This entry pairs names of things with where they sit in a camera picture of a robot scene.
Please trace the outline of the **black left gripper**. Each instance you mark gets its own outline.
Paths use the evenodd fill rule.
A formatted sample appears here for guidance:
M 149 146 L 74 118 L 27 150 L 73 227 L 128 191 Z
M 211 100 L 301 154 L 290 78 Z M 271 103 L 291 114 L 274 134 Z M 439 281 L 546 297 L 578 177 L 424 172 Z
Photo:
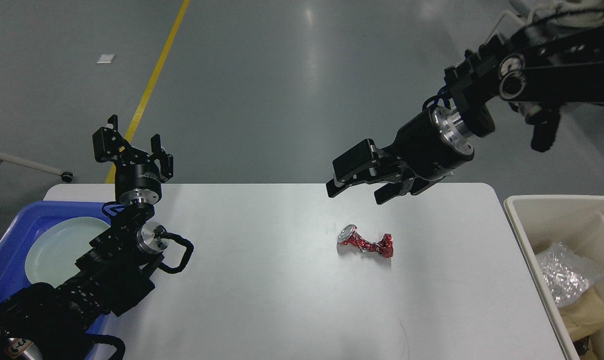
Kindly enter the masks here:
M 124 206 L 135 202 L 155 205 L 160 201 L 161 183 L 168 182 L 174 175 L 174 158 L 162 147 L 160 134 L 151 137 L 150 145 L 151 163 L 133 164 L 132 146 L 119 132 L 116 114 L 92 135 L 95 161 L 116 165 L 114 188 L 117 203 Z

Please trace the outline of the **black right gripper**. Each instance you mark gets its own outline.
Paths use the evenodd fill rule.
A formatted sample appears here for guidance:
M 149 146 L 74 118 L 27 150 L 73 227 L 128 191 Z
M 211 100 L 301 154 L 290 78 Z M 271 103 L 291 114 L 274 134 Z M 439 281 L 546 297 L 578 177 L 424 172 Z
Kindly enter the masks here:
M 325 184 L 335 198 L 352 186 L 387 183 L 374 191 L 377 205 L 406 194 L 418 195 L 475 157 L 459 112 L 430 105 L 403 125 L 391 145 L 379 148 L 366 138 L 332 161 L 332 179 Z M 387 158 L 399 162 L 400 182 L 389 183 Z

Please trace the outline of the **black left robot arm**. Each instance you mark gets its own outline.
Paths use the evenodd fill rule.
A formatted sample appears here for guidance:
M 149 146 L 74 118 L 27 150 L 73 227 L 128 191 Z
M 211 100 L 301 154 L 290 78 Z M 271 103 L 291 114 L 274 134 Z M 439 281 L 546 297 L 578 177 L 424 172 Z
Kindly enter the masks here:
M 155 289 L 156 270 L 180 273 L 194 251 L 191 241 L 152 221 L 173 157 L 159 134 L 150 144 L 151 152 L 131 146 L 115 114 L 94 132 L 95 160 L 116 169 L 115 199 L 101 207 L 110 226 L 76 260 L 74 276 L 57 286 L 37 282 L 0 303 L 0 360 L 84 360 L 98 344 L 114 347 L 113 360 L 124 357 L 122 339 L 89 333 L 90 326 L 134 308 Z

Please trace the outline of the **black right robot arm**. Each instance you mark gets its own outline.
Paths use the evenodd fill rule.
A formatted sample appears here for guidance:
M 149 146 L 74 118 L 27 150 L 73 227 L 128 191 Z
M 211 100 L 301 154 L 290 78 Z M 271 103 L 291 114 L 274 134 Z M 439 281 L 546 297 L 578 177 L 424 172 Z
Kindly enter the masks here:
M 533 126 L 531 147 L 541 153 L 555 143 L 564 106 L 604 107 L 604 7 L 549 14 L 467 50 L 393 143 L 366 138 L 333 160 L 327 196 L 363 183 L 383 184 L 374 193 L 378 205 L 423 193 L 474 159 L 471 137 L 494 132 L 486 106 L 493 98 Z

